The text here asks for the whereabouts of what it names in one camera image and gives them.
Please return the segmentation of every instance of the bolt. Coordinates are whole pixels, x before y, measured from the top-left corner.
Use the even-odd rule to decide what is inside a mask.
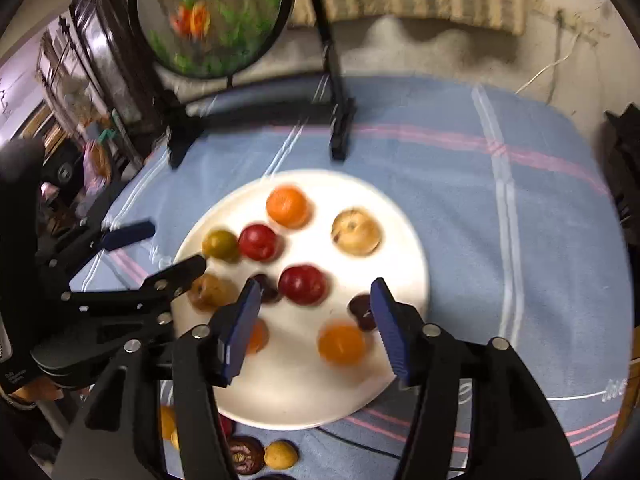
[[[209,330],[207,325],[198,325],[191,330],[191,335],[196,339],[204,339],[209,335],[209,332],[211,332],[211,330]]]
[[[494,348],[497,350],[506,350],[509,348],[509,342],[501,337],[494,337],[491,344],[494,345]]]
[[[133,352],[137,352],[140,350],[142,343],[137,339],[129,339],[126,343],[124,343],[124,350],[130,354]]]
[[[171,323],[174,318],[171,316],[170,312],[163,312],[160,316],[156,317],[156,321],[158,325],[166,325],[167,323]]]
[[[422,333],[427,337],[438,337],[441,332],[437,325],[428,324],[422,327]]]

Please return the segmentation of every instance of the screw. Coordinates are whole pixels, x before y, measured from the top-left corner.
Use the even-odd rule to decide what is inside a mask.
[[[196,339],[204,339],[209,335],[209,332],[211,332],[211,330],[209,330],[207,325],[198,325],[191,330],[191,335]]]
[[[427,337],[438,337],[441,332],[437,325],[428,324],[422,327],[422,333]]]
[[[491,344],[494,345],[494,348],[497,350],[506,350],[509,348],[509,342],[501,337],[494,337]]]
[[[137,352],[140,350],[142,343],[137,339],[129,339],[126,343],[124,343],[124,350],[130,354],[133,352]]]
[[[174,318],[171,316],[170,312],[163,312],[160,316],[156,317],[156,321],[158,325],[166,325],[167,323],[171,323]]]

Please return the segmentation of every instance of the blue tablecloth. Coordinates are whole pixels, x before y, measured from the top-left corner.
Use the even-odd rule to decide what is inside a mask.
[[[350,78],[348,88],[358,111],[344,164],[330,161],[328,128],[304,118],[294,128],[201,137],[175,171],[159,149],[105,220],[119,226],[151,218],[156,236],[100,254],[73,288],[138,286],[171,264],[211,205],[263,175],[298,168],[352,174],[391,197],[412,221],[429,261],[430,321],[464,340],[509,339],[586,475],[616,423],[632,329],[625,243],[589,148],[567,118],[498,89],[413,77]],[[316,80],[308,91],[322,99],[325,89]],[[458,468],[469,442],[469,389],[460,386],[451,463]],[[171,402],[170,384],[162,399]],[[374,450],[319,430],[238,432],[265,445],[276,438],[297,444],[301,460],[288,473],[298,480],[382,480],[392,478],[414,405],[415,394],[393,384],[366,408],[324,427]],[[167,462],[179,475],[170,445]]]

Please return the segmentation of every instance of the tablecloth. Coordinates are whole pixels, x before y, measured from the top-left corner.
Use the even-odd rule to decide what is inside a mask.
[[[99,254],[72,288],[138,286],[171,264],[201,215],[247,182],[299,168],[343,171],[376,186],[413,223],[429,262],[429,320],[463,340],[509,339],[586,475],[616,423],[632,329],[626,247],[590,149],[570,120],[510,92],[421,77],[347,83],[358,111],[345,163],[330,161],[328,128],[304,118],[292,128],[203,136],[175,171],[160,148],[105,218],[112,227],[151,218],[156,235]],[[325,99],[326,81],[307,90]],[[196,113],[223,105],[205,102]],[[265,445],[294,442],[301,460],[288,473],[298,480],[382,480],[392,478],[415,399],[394,383],[320,430],[238,433]],[[172,402],[170,383],[162,400]],[[463,381],[453,468],[466,463],[469,401]],[[179,476],[168,443],[166,456]]]

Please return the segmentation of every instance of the black cable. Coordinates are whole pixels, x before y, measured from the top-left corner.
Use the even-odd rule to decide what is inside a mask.
[[[603,441],[603,442],[601,442],[601,443],[599,443],[599,444],[596,444],[595,446],[590,447],[587,451],[583,451],[582,453],[577,454],[575,457],[576,457],[576,458],[580,458],[582,455],[587,454],[587,453],[588,453],[588,452],[590,452],[590,451],[593,451],[593,450],[594,450],[594,449],[596,449],[597,447],[602,446],[602,444],[606,444],[608,441],[609,441],[609,439],[607,439],[607,440],[605,440],[605,441]]]
[[[349,440],[348,438],[344,438],[344,437],[341,437],[340,435],[336,435],[335,433],[332,433],[331,431],[327,431],[325,428],[314,428],[314,430],[318,430],[320,433],[324,433],[325,435],[330,436],[330,437],[334,438],[335,440],[339,440],[340,442],[343,442],[345,444],[350,444],[350,446],[359,447],[360,449],[364,449],[364,450],[370,451],[372,453],[377,453],[378,455],[388,456],[388,457],[400,460],[400,456],[399,455],[396,455],[396,454],[393,454],[393,453],[389,453],[388,451],[382,451],[381,449],[376,449],[374,447],[365,446],[364,444],[359,444],[357,442],[354,442],[353,440]],[[462,468],[459,468],[459,467],[450,467],[449,471],[465,472],[466,469],[462,469]]]

